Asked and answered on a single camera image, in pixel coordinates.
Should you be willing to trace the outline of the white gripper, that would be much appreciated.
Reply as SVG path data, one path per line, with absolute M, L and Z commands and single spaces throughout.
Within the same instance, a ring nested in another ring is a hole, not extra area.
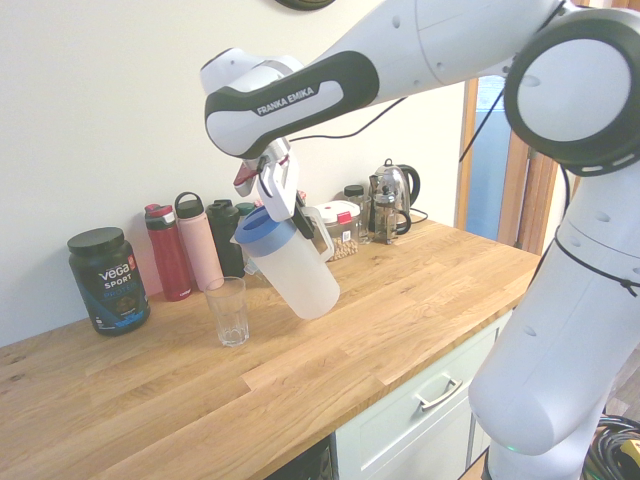
M 258 163 L 258 192 L 274 221 L 285 221 L 294 215 L 295 205 L 299 213 L 298 229 L 302 235 L 314 238 L 313 218 L 315 207 L 306 206 L 306 194 L 297 191 L 299 164 L 292 154 L 267 154 Z

